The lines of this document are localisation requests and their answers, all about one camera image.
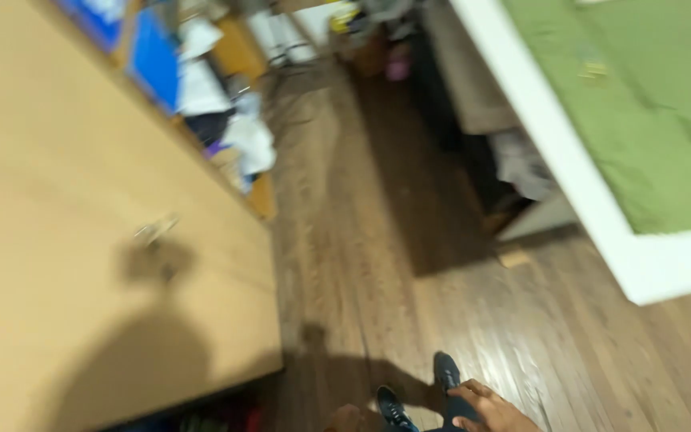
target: hardwood floorboard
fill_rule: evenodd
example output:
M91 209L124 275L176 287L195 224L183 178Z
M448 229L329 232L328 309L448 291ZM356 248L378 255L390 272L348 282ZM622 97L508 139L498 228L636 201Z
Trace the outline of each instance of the hardwood floorboard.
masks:
M546 431L691 431L691 296L631 304L579 228L503 268L404 86L327 73L277 133L286 371L264 383L271 430L321 430L346 403L378 430L380 384L438 427L445 350Z

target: wooden cabinet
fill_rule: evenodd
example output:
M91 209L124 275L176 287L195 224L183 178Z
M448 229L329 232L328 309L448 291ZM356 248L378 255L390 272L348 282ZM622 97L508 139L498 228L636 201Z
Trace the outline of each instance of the wooden cabinet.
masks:
M278 370L266 227L48 11L0 2L0 430L91 429Z

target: black sneaker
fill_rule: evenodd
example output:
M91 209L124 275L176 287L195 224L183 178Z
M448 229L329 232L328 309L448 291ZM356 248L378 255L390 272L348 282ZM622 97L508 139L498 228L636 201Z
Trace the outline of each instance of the black sneaker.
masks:
M378 388L377 400L380 414L383 415L388 424L410 432L419 432L404 411L404 405L399 402L396 393L389 386L382 385Z
M441 351L434 354L434 379L441 384L444 394L460 385L460 370L449 354Z

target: human hand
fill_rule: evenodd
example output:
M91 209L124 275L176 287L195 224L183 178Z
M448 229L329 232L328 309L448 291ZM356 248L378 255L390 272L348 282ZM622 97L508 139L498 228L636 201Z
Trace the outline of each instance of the human hand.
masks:
M476 380L467 380L449 390L447 394L465 399L484 420L482 424L465 417L452 419L452 424L467 432L541 432L540 428L511 402Z
M330 426L325 432L359 432L361 430L361 411L353 405L343 405L332 415Z

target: foot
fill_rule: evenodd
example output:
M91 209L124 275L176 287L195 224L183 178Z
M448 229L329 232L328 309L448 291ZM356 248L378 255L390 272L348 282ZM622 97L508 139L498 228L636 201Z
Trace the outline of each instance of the foot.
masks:
M434 378L441 384L444 394L460 385L460 370L452 357L441 351L434 354Z
M418 432L417 427L404 411L404 405L399 402L396 393L389 386L382 385L378 388L377 400L380 414L388 424L411 432Z

